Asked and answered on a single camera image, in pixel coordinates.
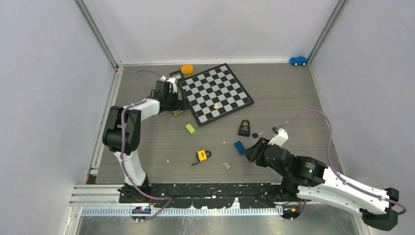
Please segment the yellow padlock black shackle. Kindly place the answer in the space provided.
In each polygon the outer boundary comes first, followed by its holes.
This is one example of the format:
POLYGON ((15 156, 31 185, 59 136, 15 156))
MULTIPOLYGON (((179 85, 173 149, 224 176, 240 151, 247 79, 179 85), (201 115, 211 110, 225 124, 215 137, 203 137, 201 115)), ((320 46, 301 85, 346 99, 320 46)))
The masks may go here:
POLYGON ((198 160, 198 163, 206 161, 210 157, 211 157, 211 152, 208 150, 199 150, 196 152, 196 158, 198 160))

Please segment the silver keys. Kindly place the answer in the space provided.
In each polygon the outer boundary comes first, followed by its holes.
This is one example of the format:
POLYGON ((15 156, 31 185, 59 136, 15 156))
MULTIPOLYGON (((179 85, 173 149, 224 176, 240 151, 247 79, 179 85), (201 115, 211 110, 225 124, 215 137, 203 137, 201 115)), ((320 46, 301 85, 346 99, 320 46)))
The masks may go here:
POLYGON ((226 168, 226 171, 231 170, 231 166, 228 164, 228 162, 224 162, 223 166, 226 168))

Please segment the black head key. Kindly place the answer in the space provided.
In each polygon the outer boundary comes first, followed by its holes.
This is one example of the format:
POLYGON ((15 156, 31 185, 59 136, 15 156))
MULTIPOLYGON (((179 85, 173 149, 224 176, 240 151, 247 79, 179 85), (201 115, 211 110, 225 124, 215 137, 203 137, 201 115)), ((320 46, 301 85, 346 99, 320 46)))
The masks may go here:
POLYGON ((258 138, 259 136, 261 136, 263 134, 264 134, 264 132, 262 132, 262 133, 252 133, 252 138, 256 139, 256 138, 258 138))

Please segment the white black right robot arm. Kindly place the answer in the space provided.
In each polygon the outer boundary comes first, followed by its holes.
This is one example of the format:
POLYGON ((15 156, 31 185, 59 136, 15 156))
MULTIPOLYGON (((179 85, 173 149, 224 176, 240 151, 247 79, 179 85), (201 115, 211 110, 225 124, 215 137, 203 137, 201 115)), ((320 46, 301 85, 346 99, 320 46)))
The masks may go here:
POLYGON ((366 186, 332 170, 327 164, 307 156, 295 156, 260 138, 244 150, 257 166, 269 167, 282 176, 278 197, 286 201, 316 201, 342 209, 375 229, 390 231, 398 224, 393 206, 399 199, 394 188, 366 186))

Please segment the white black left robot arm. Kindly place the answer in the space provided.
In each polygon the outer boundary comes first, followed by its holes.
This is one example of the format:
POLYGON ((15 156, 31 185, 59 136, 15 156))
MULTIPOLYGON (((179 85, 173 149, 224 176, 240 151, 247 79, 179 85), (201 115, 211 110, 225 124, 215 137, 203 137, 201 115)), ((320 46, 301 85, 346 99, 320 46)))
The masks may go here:
POLYGON ((162 112, 187 109, 185 93, 177 79, 162 77, 149 96, 127 106, 112 106, 102 136, 102 142, 116 156, 124 174, 124 186, 119 190, 139 203, 155 199, 150 195, 148 177, 138 156, 141 123, 162 112))

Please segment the small brass padlock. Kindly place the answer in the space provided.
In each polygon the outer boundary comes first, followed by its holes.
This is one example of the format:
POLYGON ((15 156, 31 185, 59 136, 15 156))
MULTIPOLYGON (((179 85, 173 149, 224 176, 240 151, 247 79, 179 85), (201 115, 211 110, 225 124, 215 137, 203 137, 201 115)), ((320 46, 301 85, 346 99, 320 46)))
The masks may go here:
POLYGON ((171 115, 172 115, 173 117, 175 117, 175 116, 179 115, 180 113, 182 113, 182 110, 176 110, 176 111, 172 111, 172 112, 171 112, 171 115))

